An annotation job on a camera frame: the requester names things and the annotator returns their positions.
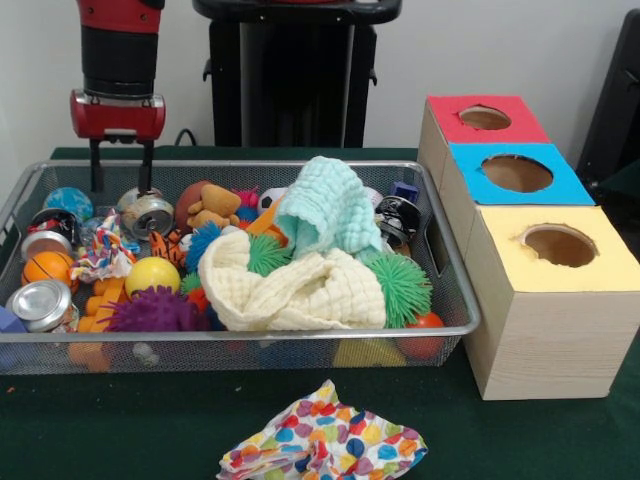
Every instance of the black cable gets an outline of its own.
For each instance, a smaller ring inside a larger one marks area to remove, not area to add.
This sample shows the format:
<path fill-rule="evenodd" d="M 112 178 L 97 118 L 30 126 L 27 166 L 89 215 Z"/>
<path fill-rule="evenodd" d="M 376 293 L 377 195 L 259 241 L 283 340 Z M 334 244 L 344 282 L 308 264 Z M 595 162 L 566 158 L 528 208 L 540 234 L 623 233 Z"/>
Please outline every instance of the black cable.
<path fill-rule="evenodd" d="M 198 141 L 196 140 L 196 136 L 188 128 L 183 128 L 182 130 L 180 130 L 180 133 L 178 133 L 178 136 L 176 137 L 174 146 L 176 147 L 179 146 L 180 142 L 182 141 L 182 137 L 184 137 L 185 135 L 189 137 L 189 140 L 191 140 L 191 145 L 193 145 L 194 147 L 198 146 Z"/>

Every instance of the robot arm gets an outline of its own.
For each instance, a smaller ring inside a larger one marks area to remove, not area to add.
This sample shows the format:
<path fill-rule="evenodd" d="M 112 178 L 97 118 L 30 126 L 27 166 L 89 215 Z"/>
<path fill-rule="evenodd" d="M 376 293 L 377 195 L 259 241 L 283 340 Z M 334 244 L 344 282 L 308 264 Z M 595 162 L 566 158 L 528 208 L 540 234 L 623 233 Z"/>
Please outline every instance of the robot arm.
<path fill-rule="evenodd" d="M 84 88 L 71 93 L 73 129 L 91 146 L 91 189 L 104 188 L 99 145 L 144 146 L 138 188 L 151 190 L 153 144 L 165 122 L 154 94 L 158 30 L 164 0 L 77 0 L 82 24 Z"/>

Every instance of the wooden box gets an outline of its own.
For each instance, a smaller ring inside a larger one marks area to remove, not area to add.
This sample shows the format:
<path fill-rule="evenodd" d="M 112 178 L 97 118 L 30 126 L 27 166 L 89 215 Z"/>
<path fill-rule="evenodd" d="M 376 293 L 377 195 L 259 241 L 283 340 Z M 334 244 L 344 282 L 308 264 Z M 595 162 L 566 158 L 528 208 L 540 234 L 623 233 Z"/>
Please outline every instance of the wooden box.
<path fill-rule="evenodd" d="M 451 144 L 449 152 L 440 198 L 463 255 L 476 205 L 594 204 L 551 144 Z"/>
<path fill-rule="evenodd" d="M 599 207 L 478 207 L 465 263 L 485 400 L 609 393 L 640 324 L 640 266 Z"/>
<path fill-rule="evenodd" d="M 438 188 L 451 143 L 550 143 L 520 97 L 428 97 L 418 161 Z"/>

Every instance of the wire basket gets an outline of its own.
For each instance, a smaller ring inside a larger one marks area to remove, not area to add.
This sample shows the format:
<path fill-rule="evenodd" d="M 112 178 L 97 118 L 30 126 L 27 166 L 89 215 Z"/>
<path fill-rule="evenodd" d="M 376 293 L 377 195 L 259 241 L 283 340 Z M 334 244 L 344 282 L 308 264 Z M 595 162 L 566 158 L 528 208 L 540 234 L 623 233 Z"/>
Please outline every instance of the wire basket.
<path fill-rule="evenodd" d="M 348 163 L 365 185 L 380 192 L 389 192 L 396 181 L 420 189 L 417 206 L 422 218 L 411 252 L 431 279 L 432 309 L 445 328 L 1 334 L 0 372 L 41 375 L 442 365 L 460 338 L 476 328 L 480 313 L 433 181 L 413 162 Z M 183 190 L 198 180 L 209 179 L 226 188 L 259 186 L 265 190 L 290 185 L 303 165 L 299 161 L 156 161 L 153 184 L 175 204 Z M 0 211 L 0 305 L 20 287 L 24 262 L 19 246 L 31 218 L 51 191 L 76 187 L 87 192 L 94 205 L 107 206 L 115 205 L 124 192 L 136 187 L 136 162 L 104 161 L 103 167 L 102 193 L 89 193 L 88 161 L 40 163 L 24 172 Z M 74 295 L 81 311 L 90 295 L 87 285 Z"/>

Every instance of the mint green cloth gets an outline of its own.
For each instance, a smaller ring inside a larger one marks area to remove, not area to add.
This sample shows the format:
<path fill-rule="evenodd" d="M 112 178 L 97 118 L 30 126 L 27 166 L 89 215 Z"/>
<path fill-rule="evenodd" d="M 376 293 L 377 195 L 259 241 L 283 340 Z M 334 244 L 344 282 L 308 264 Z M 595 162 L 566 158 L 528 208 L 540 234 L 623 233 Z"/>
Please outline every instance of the mint green cloth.
<path fill-rule="evenodd" d="M 362 181 L 335 158 L 307 162 L 278 206 L 275 223 L 289 239 L 294 258 L 339 248 L 363 259 L 382 250 Z"/>

